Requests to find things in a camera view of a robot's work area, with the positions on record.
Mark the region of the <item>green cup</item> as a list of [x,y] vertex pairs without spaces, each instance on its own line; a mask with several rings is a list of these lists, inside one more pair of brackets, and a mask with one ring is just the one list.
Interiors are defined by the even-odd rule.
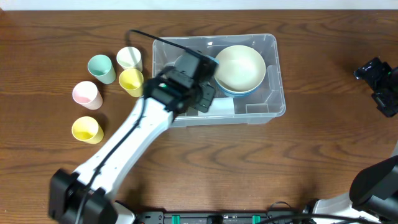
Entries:
[[106,55],[95,55],[88,62],[88,71],[101,83],[111,84],[116,79],[111,59]]

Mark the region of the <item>dark blue large bowl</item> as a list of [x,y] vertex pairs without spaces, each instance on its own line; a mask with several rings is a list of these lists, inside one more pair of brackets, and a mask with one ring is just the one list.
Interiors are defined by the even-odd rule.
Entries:
[[217,79],[215,79],[215,83],[216,83],[217,87],[226,96],[231,97],[231,98],[243,98],[245,96],[248,96],[248,95],[254,93],[259,88],[259,86],[257,86],[255,88],[253,88],[252,90],[249,90],[249,91],[232,91],[232,90],[229,90],[229,89],[225,88]]

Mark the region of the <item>beige large bowl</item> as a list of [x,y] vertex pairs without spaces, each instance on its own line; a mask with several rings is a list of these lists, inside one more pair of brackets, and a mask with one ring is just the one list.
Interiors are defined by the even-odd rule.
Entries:
[[266,63],[259,52],[245,45],[233,45],[223,49],[215,72],[225,88],[232,91],[249,91],[260,86],[266,75]]

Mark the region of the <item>blue cup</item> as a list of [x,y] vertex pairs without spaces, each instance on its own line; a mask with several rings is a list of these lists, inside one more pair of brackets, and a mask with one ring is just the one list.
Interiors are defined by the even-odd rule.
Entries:
[[217,64],[219,64],[219,60],[217,60],[217,59],[215,59],[215,58],[213,58],[213,57],[211,57],[211,56],[209,56],[209,55],[205,55],[207,58],[209,58],[209,59],[211,59],[212,61],[214,61],[214,63],[217,63]]

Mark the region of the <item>pink cup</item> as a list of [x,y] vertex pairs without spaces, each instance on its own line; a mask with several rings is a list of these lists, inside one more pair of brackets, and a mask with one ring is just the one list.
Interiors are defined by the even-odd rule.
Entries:
[[103,98],[97,86],[90,81],[83,81],[75,85],[72,98],[76,103],[89,110],[97,110],[103,104]]

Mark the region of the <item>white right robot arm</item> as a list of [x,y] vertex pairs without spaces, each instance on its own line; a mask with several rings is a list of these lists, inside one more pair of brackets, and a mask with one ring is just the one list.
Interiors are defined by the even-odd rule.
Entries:
[[[354,72],[372,89],[377,109],[387,118],[397,115],[397,69],[375,57]],[[350,217],[376,223],[397,223],[397,149],[390,158],[363,169],[348,193],[317,200],[312,214]]]

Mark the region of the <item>yellow cup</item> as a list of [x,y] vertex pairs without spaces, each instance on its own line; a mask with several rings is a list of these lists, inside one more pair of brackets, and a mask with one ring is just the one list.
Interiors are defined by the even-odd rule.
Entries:
[[72,125],[72,135],[75,139],[89,144],[98,144],[104,138],[104,131],[92,117],[78,118]]
[[143,94],[144,77],[136,68],[129,68],[121,72],[119,76],[119,84],[133,97],[140,97]]

